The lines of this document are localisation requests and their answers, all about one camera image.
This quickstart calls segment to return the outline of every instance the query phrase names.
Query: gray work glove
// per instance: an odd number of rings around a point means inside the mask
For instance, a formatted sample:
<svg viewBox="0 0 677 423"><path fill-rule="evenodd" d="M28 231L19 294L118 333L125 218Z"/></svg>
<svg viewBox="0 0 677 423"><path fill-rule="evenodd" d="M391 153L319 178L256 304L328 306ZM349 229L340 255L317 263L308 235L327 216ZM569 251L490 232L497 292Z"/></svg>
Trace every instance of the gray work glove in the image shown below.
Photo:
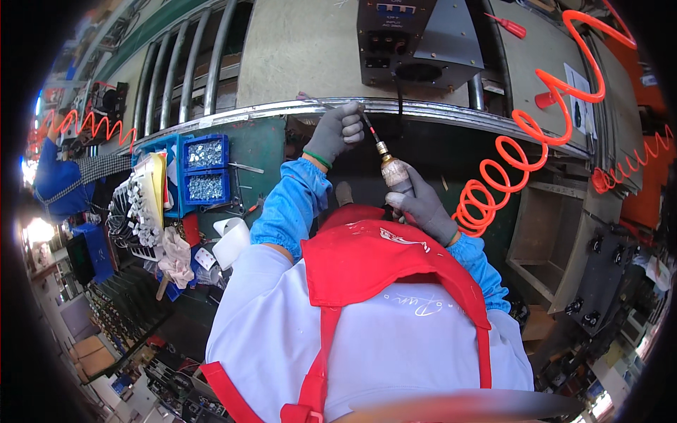
<svg viewBox="0 0 677 423"><path fill-rule="evenodd" d="M358 108L358 102L350 102L325 113L303 151L322 157L331 167L339 154L364 138Z"/></svg>
<svg viewBox="0 0 677 423"><path fill-rule="evenodd" d="M416 169L404 164L414 186L415 197L389 192L385 196L385 202L412 215L423 232L442 246L448 246L458 232L458 224L449 218L435 189L423 180Z"/></svg>

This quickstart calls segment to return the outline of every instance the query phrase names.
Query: red screwdriver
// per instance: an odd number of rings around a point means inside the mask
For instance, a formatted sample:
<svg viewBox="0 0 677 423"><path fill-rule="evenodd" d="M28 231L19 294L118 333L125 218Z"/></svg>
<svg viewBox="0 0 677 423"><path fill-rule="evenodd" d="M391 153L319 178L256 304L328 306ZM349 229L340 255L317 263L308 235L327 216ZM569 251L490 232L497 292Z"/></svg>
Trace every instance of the red screwdriver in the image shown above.
<svg viewBox="0 0 677 423"><path fill-rule="evenodd" d="M527 30L524 28L524 26L518 25L514 23L512 20L507 20L507 19L501 19L497 18L493 15L489 15L485 13L486 16L489 16L490 18L494 18L498 21L498 23L505 28L510 34L513 34L516 37L519 38L524 38L527 36Z"/></svg>

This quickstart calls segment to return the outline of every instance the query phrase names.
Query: wooden handle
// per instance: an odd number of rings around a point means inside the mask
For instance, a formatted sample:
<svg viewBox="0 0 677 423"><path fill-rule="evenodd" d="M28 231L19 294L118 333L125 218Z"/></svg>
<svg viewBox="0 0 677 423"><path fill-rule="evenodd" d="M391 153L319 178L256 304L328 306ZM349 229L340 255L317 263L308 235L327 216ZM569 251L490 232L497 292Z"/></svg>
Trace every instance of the wooden handle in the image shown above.
<svg viewBox="0 0 677 423"><path fill-rule="evenodd" d="M155 294L155 299L157 301L162 301L162 296L165 295L165 290L169 284L169 276L162 274L162 281L160 282L160 287L158 288L158 293Z"/></svg>

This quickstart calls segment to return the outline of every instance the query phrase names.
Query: green wristband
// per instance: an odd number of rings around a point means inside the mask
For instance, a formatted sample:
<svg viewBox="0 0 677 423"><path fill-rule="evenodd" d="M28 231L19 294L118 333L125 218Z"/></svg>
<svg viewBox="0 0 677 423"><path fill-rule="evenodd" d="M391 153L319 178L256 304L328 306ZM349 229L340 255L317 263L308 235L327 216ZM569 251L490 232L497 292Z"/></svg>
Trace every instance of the green wristband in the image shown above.
<svg viewBox="0 0 677 423"><path fill-rule="evenodd" d="M332 164L329 163L327 160L324 160L320 155L315 154L315 153L311 153L311 152L307 151L306 149L304 149L303 152L306 153L308 156L315 158L318 162L320 162L320 164L322 166L326 167L327 169L332 168Z"/></svg>

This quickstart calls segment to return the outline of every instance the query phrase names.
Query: red apron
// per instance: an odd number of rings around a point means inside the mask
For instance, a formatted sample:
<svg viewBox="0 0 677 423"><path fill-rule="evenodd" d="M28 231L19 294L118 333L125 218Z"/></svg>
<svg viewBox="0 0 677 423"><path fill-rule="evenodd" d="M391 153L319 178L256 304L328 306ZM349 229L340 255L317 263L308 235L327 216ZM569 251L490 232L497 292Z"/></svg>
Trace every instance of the red apron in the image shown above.
<svg viewBox="0 0 677 423"><path fill-rule="evenodd" d="M324 422L327 362L341 308L366 301L398 279L417 273L434 276L474 323L480 388L492 387L492 327L479 285L428 235L410 225L378 220L382 216L382 208L348 204L332 213L314 238L301 241L310 304L321 309L321 345L301 385L299 403L285 404L280 410L282 423ZM218 361L200 368L237 423L263 422Z"/></svg>

